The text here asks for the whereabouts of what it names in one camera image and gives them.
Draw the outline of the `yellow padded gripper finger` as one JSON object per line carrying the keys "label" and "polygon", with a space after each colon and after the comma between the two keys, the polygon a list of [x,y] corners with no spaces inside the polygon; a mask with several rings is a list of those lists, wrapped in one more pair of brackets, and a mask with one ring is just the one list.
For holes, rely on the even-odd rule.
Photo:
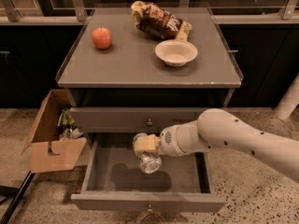
{"label": "yellow padded gripper finger", "polygon": [[135,153],[156,153],[160,146],[160,138],[155,134],[147,135],[139,133],[134,138],[134,151]]}

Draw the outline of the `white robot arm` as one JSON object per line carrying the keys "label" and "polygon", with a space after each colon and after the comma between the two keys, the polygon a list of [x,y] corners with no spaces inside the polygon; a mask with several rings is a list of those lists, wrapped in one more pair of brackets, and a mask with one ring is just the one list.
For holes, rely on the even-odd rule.
{"label": "white robot arm", "polygon": [[207,109],[198,119],[167,127],[159,135],[139,133],[134,137],[133,147],[146,174],[160,168],[162,155],[180,157],[230,148],[299,182],[298,141],[255,129],[223,109]]}

